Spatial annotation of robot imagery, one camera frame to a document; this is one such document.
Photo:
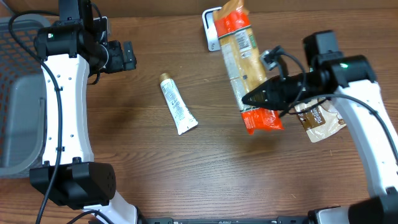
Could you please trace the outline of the orange spaghetti packet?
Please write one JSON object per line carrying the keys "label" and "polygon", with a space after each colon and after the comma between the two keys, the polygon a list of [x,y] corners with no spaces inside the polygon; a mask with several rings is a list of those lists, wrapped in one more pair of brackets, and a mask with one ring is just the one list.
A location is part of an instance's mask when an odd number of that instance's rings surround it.
{"label": "orange spaghetti packet", "polygon": [[245,105],[244,95],[267,80],[264,66],[243,0],[230,0],[213,12],[213,20],[224,64],[246,130],[279,130],[282,121],[276,111]]}

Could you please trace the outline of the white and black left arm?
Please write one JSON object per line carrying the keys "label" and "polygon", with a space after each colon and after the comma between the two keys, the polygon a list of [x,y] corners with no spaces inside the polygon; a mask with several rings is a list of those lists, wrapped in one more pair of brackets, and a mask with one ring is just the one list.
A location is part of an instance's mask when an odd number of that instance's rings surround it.
{"label": "white and black left arm", "polygon": [[92,214],[102,223],[142,223],[116,190],[110,164],[95,162],[88,136],[86,89],[91,76],[136,68],[130,42],[108,40],[108,19],[90,1],[60,1],[59,20],[34,41],[46,81],[46,140],[31,185],[45,201]]}

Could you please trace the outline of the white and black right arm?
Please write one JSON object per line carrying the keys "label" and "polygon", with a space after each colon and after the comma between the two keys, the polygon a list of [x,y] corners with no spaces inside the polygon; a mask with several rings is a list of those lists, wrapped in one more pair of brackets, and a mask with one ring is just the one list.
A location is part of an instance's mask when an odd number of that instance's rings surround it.
{"label": "white and black right arm", "polygon": [[296,114],[301,103],[329,101],[343,118],[362,160],[369,198],[347,207],[311,210],[307,223],[397,222],[397,132],[382,101],[377,76],[367,58],[347,57],[331,30],[303,40],[309,71],[289,75],[282,47],[264,52],[261,61],[280,74],[243,96],[242,101],[281,115]]}

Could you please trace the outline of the white tube with gold cap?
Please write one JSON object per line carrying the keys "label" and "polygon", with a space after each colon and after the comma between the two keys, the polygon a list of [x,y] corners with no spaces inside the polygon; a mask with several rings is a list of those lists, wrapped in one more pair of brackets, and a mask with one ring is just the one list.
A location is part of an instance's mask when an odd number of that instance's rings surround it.
{"label": "white tube with gold cap", "polygon": [[159,80],[170,114],[174,119],[178,135],[180,136],[192,128],[195,128],[198,125],[198,121],[194,118],[183,101],[172,77],[168,73],[163,73],[160,75]]}

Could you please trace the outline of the beige pouch bag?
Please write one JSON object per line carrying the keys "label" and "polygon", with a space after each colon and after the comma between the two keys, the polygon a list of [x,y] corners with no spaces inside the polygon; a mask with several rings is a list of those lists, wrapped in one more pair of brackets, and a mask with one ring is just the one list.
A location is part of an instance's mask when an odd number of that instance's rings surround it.
{"label": "beige pouch bag", "polygon": [[340,113],[326,98],[314,99],[295,106],[295,112],[311,142],[324,140],[346,126]]}

